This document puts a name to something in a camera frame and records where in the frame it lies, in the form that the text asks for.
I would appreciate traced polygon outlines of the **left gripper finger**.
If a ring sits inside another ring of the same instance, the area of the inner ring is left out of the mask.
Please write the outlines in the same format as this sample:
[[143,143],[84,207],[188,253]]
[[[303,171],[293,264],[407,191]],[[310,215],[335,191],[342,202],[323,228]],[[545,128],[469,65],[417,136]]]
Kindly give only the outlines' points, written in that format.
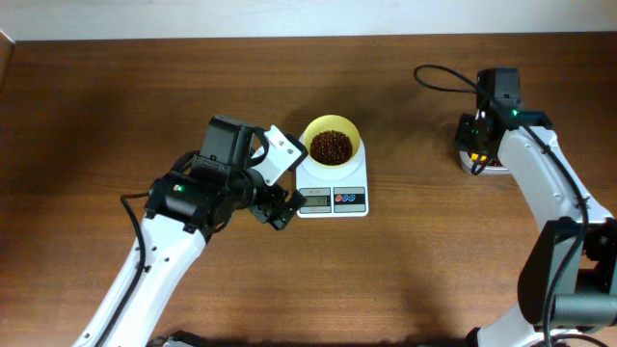
[[268,219],[268,224],[274,230],[284,230],[295,215],[293,206],[286,202],[277,207]]
[[295,190],[291,198],[287,201],[286,209],[290,213],[297,213],[307,202],[307,198],[299,191]]

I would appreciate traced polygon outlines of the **red beans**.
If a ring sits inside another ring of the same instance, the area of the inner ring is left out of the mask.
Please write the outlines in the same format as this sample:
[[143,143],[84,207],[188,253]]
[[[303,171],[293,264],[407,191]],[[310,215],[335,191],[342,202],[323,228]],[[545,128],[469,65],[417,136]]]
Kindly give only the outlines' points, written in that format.
[[351,139],[339,131],[327,130],[318,133],[310,143],[310,157],[326,166],[344,164],[352,157],[352,154]]

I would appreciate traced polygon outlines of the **yellow measuring scoop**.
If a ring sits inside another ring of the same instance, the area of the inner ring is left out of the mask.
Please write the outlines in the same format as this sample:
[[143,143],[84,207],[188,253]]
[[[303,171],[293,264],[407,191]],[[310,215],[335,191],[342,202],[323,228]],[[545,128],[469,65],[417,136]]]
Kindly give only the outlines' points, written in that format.
[[475,162],[475,161],[485,162],[488,159],[488,157],[486,155],[480,155],[480,154],[477,154],[477,153],[471,153],[469,155],[469,158],[470,158],[470,160],[472,162]]

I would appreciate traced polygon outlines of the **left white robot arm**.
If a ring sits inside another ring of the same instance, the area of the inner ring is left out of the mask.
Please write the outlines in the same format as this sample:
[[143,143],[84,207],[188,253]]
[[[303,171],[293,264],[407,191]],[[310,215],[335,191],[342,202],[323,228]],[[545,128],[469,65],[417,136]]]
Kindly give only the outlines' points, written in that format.
[[215,116],[201,149],[182,155],[142,194],[145,215],[127,212],[136,238],[78,346],[144,346],[174,289],[211,237],[249,210],[275,230],[306,203],[279,178],[309,152],[276,126]]

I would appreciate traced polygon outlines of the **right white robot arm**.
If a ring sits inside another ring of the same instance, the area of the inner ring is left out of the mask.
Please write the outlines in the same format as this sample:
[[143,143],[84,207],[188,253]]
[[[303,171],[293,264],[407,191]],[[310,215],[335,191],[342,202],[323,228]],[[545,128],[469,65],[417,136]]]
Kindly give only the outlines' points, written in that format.
[[509,174],[539,237],[520,273],[516,304],[473,329],[470,346],[552,346],[616,324],[616,219],[565,159],[548,116],[526,110],[515,68],[478,72],[475,114],[454,146],[470,174]]

